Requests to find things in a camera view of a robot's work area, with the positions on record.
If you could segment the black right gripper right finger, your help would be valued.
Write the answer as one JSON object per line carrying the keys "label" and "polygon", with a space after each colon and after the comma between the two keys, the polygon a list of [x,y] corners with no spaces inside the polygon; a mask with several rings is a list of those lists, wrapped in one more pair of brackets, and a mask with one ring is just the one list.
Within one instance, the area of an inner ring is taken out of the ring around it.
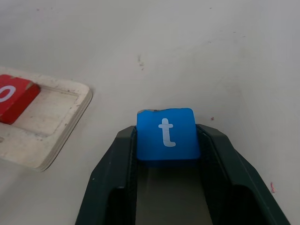
{"label": "black right gripper right finger", "polygon": [[196,126],[200,178],[214,225],[288,225],[257,170],[219,130]]}

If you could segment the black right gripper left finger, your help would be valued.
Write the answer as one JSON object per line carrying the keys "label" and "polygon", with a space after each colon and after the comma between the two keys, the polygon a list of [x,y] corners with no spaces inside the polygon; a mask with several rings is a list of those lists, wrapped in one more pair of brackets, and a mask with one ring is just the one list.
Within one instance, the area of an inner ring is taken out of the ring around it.
{"label": "black right gripper left finger", "polygon": [[77,225],[133,225],[137,199],[137,130],[118,132],[91,173]]}

